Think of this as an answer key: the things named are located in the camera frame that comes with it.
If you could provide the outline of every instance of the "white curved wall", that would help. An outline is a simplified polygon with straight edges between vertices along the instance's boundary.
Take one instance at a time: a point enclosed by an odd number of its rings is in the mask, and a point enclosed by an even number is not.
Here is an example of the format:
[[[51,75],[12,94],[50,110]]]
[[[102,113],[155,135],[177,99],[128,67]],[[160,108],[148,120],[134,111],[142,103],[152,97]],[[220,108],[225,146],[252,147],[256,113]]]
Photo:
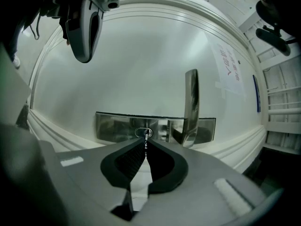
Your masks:
[[[220,77],[209,34],[234,48],[241,62],[245,96],[216,87]],[[184,75],[194,68],[199,73],[199,117],[216,118],[214,141],[194,148],[216,156],[229,149],[232,155],[221,158],[232,167],[246,161],[240,169],[243,171],[259,152],[265,136],[261,114],[256,111],[252,78],[256,71],[246,48],[229,32],[182,8],[136,3],[107,13],[95,55],[88,64],[78,62],[65,42],[54,43],[40,65],[32,110],[45,125],[53,126],[53,138],[59,128],[95,146],[96,111],[183,117]]]

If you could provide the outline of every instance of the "white shelf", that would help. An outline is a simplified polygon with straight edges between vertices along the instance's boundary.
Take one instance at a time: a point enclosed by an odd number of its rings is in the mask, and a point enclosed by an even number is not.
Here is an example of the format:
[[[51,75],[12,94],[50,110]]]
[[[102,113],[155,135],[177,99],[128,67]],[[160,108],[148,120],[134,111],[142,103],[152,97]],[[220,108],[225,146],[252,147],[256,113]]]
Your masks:
[[[278,146],[278,145],[271,145],[271,144],[264,144],[263,147],[266,147],[268,149],[273,149],[273,150],[276,150],[276,151],[280,151],[280,152],[284,152],[284,153],[290,153],[290,154],[296,154],[296,155],[299,155],[300,154],[300,151],[298,150],[295,150],[295,149],[291,149],[291,148],[285,148],[285,147],[281,147],[281,146]]]
[[[269,121],[267,130],[282,133],[301,134],[301,123]]]

